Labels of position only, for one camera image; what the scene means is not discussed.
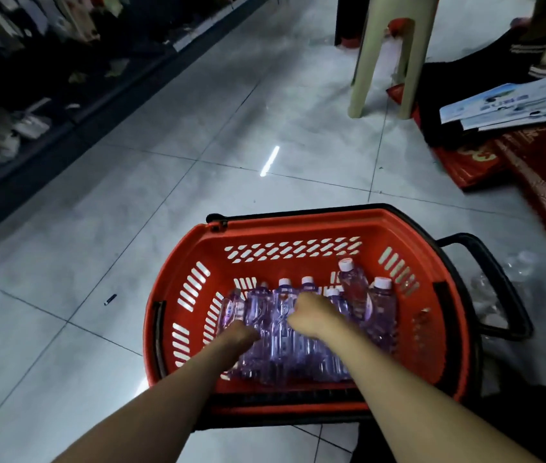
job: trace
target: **stool leg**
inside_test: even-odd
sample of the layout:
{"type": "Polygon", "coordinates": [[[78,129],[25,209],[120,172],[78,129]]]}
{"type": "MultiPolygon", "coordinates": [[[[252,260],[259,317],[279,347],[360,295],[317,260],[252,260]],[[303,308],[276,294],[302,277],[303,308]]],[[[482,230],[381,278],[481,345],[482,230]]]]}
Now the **stool leg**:
{"type": "Polygon", "coordinates": [[[431,29],[436,17],[436,8],[438,0],[422,0],[423,3],[415,6],[416,19],[414,25],[414,36],[412,38],[412,49],[408,61],[406,72],[406,82],[404,86],[404,96],[401,99],[400,113],[398,116],[402,120],[407,120],[412,114],[414,107],[414,98],[419,86],[421,71],[425,63],[427,46],[431,38],[431,29]]]}
{"type": "Polygon", "coordinates": [[[412,39],[414,38],[414,20],[406,20],[406,25],[401,33],[403,43],[401,44],[400,62],[397,64],[397,71],[393,81],[400,85],[406,81],[406,72],[408,70],[408,61],[410,60],[410,51],[412,49],[412,39]]]}
{"type": "Polygon", "coordinates": [[[363,106],[367,99],[367,93],[372,85],[374,70],[380,55],[382,47],[382,38],[388,24],[387,10],[379,10],[375,3],[377,0],[372,0],[369,15],[367,17],[367,26],[363,43],[361,46],[361,54],[356,64],[356,72],[354,74],[354,86],[350,99],[350,107],[348,107],[348,116],[350,118],[359,118],[363,112],[363,106]]]}

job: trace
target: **plastic stool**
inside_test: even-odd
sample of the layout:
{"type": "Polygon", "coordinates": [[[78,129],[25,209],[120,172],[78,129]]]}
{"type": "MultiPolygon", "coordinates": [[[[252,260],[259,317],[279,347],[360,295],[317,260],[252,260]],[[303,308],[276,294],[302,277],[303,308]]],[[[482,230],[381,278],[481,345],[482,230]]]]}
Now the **plastic stool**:
{"type": "Polygon", "coordinates": [[[399,117],[410,118],[414,95],[419,85],[421,69],[425,62],[427,46],[431,37],[433,20],[439,0],[371,0],[363,42],[359,51],[353,78],[352,97],[348,115],[361,116],[367,93],[372,84],[374,69],[380,54],[382,39],[388,23],[396,18],[408,18],[403,32],[403,45],[397,68],[396,81],[406,85],[401,101],[399,117]]]}

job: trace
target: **fist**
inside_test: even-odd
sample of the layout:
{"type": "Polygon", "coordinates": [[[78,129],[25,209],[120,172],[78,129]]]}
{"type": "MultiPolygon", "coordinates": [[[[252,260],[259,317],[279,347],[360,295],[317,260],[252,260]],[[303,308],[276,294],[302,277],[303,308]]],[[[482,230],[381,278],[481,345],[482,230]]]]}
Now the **fist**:
{"type": "Polygon", "coordinates": [[[288,323],[295,331],[319,340],[340,320],[345,323],[337,307],[326,297],[311,292],[299,294],[294,313],[288,317],[288,323]]]}

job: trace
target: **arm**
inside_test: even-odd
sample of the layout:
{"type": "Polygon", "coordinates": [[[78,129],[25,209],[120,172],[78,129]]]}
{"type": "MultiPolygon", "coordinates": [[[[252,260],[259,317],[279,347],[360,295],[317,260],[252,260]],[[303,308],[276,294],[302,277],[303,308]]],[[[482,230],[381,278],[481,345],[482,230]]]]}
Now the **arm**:
{"type": "Polygon", "coordinates": [[[400,463],[539,463],[440,390],[372,344],[330,302],[302,293],[288,321],[346,365],[400,463]]]}
{"type": "Polygon", "coordinates": [[[219,375],[258,338],[233,322],[218,338],[76,440],[54,463],[168,463],[178,459],[219,375]]]}

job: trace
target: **tiled floor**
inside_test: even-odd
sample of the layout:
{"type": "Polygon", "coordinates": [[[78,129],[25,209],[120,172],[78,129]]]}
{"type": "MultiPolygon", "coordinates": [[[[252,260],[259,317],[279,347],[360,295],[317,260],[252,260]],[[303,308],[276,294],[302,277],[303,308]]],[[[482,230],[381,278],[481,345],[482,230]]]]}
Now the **tiled floor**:
{"type": "MultiPolygon", "coordinates": [[[[347,117],[356,51],[331,46],[336,3],[270,0],[0,225],[0,462],[47,463],[145,389],[147,296],[211,212],[387,202],[436,238],[470,232],[495,254],[534,250],[535,338],[486,348],[546,384],[540,222],[514,187],[463,194],[415,125],[396,118],[384,93],[395,42],[367,116],[347,117]]],[[[441,0],[429,55],[462,56],[531,9],[441,0]],[[476,22],[482,14],[489,23],[476,22]]],[[[463,277],[476,271],[462,250],[447,252],[463,277]]],[[[347,462],[356,438],[355,423],[205,431],[181,461],[347,462]]]]}

